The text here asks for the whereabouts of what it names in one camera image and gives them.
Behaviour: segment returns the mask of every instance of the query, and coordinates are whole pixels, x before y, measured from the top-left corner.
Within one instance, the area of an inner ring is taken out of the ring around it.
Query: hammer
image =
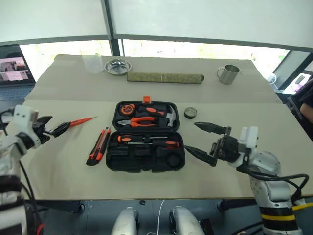
[[[176,119],[176,113],[171,105],[170,105],[170,108],[172,111],[171,113],[160,111],[152,107],[144,107],[144,106],[140,106],[138,110],[140,112],[146,111],[152,116],[162,117],[162,118],[166,117],[169,120],[167,126],[173,127],[173,121]]]

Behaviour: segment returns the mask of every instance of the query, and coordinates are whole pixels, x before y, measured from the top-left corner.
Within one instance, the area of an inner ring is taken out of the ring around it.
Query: metal bowl
[[[104,69],[113,75],[124,75],[132,69],[132,65],[127,60],[114,59],[107,62],[104,66]]]

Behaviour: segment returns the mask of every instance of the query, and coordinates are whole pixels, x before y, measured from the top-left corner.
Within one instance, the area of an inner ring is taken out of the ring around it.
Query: red screwdriver
[[[150,144],[153,147],[179,148],[179,143],[177,141],[152,141],[152,143],[127,142],[126,144]]]

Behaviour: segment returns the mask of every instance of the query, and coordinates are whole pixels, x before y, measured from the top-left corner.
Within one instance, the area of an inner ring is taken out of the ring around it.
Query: screwdriver
[[[126,144],[150,144],[153,147],[179,148],[179,143],[177,141],[152,141],[152,143],[127,142]]]
[[[122,143],[132,142],[132,141],[142,141],[144,139],[166,139],[167,136],[160,137],[143,137],[143,136],[133,136],[133,135],[122,135],[117,137],[117,141]]]

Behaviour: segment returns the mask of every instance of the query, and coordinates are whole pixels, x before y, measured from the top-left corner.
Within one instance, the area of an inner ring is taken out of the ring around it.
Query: metal cup
[[[234,81],[234,79],[237,76],[237,74],[239,73],[239,71],[240,71],[240,69],[237,66],[226,65],[225,67],[220,67],[217,70],[216,75],[219,78],[219,81],[221,83],[229,85]]]

